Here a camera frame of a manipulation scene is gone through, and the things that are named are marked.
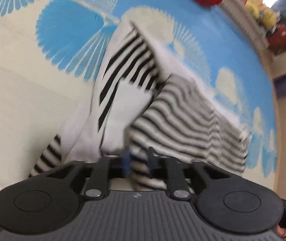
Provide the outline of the person's hand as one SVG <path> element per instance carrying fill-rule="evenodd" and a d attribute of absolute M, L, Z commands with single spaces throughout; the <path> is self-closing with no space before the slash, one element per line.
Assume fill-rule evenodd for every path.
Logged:
<path fill-rule="evenodd" d="M 276 234 L 282 238 L 286 238 L 286 229 L 281 228 L 279 225 L 276 227 Z"/>

